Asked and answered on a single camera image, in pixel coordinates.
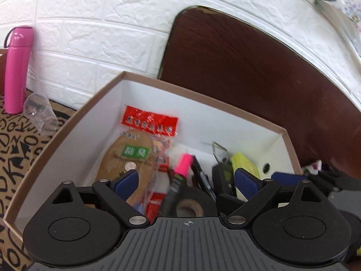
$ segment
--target pink water bottle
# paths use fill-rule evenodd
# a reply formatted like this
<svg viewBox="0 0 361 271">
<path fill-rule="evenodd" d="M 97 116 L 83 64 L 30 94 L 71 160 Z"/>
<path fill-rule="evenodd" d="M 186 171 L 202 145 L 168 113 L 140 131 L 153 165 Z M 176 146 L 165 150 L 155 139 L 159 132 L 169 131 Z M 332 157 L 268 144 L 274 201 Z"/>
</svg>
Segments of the pink water bottle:
<svg viewBox="0 0 361 271">
<path fill-rule="evenodd" d="M 5 39 L 5 48 L 11 31 Z M 34 41 L 34 29 L 19 26 L 12 29 L 5 66 L 4 108 L 9 114 L 23 111 L 26 90 L 26 74 L 30 51 Z"/>
</svg>

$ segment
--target yellow object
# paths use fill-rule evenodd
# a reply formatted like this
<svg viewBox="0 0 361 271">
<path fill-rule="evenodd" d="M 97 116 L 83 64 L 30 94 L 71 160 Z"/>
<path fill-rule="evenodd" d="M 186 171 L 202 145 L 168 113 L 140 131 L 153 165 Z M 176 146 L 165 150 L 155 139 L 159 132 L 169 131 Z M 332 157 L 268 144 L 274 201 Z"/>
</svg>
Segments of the yellow object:
<svg viewBox="0 0 361 271">
<path fill-rule="evenodd" d="M 231 158 L 231 161 L 232 161 L 233 173 L 238 168 L 244 168 L 255 177 L 260 178 L 257 167 L 250 160 L 248 160 L 248 158 L 243 154 L 241 153 L 234 154 Z"/>
</svg>

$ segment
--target silver screw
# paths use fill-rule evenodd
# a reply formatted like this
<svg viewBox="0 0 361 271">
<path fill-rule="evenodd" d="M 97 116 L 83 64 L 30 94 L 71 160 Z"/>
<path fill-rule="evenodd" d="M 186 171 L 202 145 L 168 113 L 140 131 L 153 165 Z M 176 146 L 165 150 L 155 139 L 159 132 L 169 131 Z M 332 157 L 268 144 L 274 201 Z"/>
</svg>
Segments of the silver screw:
<svg viewBox="0 0 361 271">
<path fill-rule="evenodd" d="M 228 222 L 239 225 L 245 223 L 246 218 L 244 218 L 243 216 L 234 215 L 228 218 Z"/>
<path fill-rule="evenodd" d="M 145 222 L 147 222 L 147 218 L 143 216 L 133 216 L 129 219 L 129 223 L 133 225 L 141 225 L 144 224 Z"/>
</svg>

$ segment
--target clear plastic cup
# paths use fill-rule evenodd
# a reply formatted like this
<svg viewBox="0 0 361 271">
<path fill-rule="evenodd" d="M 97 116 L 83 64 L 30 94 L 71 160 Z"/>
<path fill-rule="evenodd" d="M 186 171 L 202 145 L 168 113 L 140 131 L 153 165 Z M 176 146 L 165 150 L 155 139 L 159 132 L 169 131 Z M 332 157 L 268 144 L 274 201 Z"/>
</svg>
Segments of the clear plastic cup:
<svg viewBox="0 0 361 271">
<path fill-rule="evenodd" d="M 55 116 L 46 94 L 32 93 L 24 102 L 24 116 L 28 118 L 42 136 L 51 136 L 58 129 L 58 118 Z"/>
</svg>

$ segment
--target white brick wall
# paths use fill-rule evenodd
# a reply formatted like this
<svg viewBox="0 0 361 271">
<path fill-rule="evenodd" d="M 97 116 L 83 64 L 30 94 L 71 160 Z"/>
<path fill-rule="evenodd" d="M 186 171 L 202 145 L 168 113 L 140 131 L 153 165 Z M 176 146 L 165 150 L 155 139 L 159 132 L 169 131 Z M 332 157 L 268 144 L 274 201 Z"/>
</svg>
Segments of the white brick wall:
<svg viewBox="0 0 361 271">
<path fill-rule="evenodd" d="M 209 6 L 277 37 L 319 68 L 361 109 L 361 76 L 313 0 L 0 0 L 0 42 L 36 29 L 28 87 L 75 108 L 123 70 L 156 77 L 178 12 Z"/>
</svg>

